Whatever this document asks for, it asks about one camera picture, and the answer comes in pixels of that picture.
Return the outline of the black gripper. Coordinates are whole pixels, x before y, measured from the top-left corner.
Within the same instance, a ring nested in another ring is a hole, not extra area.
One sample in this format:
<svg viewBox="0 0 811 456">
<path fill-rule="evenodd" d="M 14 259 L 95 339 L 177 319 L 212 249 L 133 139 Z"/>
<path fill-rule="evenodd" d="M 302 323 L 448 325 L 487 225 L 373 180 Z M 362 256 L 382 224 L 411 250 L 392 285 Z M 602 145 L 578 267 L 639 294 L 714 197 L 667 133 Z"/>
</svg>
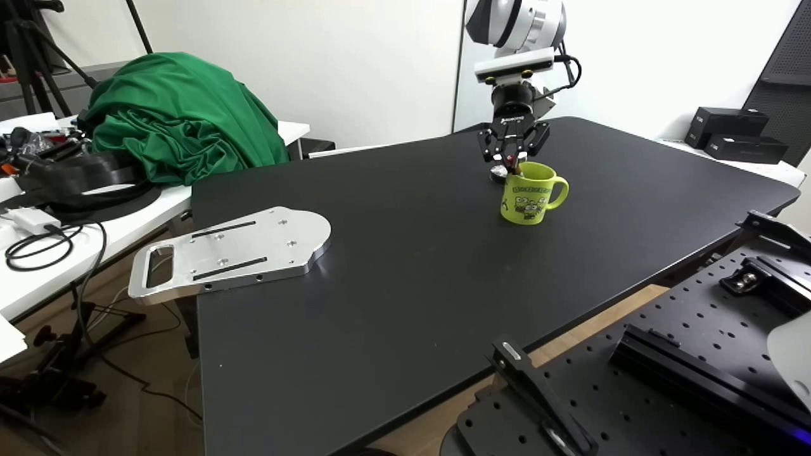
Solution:
<svg viewBox="0 0 811 456">
<path fill-rule="evenodd" d="M 526 82 L 495 86 L 492 88 L 492 123 L 481 130 L 481 158 L 484 163 L 501 163 L 501 153 L 515 150 L 511 167 L 524 163 L 529 153 L 536 153 L 549 130 L 542 116 L 555 107 L 555 102 L 536 92 Z"/>
</svg>

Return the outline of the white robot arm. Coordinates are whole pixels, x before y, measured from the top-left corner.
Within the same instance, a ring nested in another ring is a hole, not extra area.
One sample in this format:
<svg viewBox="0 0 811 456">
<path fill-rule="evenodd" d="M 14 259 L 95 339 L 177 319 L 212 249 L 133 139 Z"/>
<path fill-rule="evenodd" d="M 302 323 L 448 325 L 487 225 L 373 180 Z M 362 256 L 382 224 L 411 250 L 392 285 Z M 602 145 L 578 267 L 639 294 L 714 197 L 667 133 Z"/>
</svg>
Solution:
<svg viewBox="0 0 811 456">
<path fill-rule="evenodd" d="M 492 88 L 492 123 L 479 139 L 484 159 L 505 173 L 548 139 L 539 116 L 552 110 L 552 92 L 536 88 L 531 76 L 563 60 L 564 29 L 563 0 L 476 0 L 465 20 L 465 36 L 495 48 L 473 66 L 476 82 Z"/>
</svg>

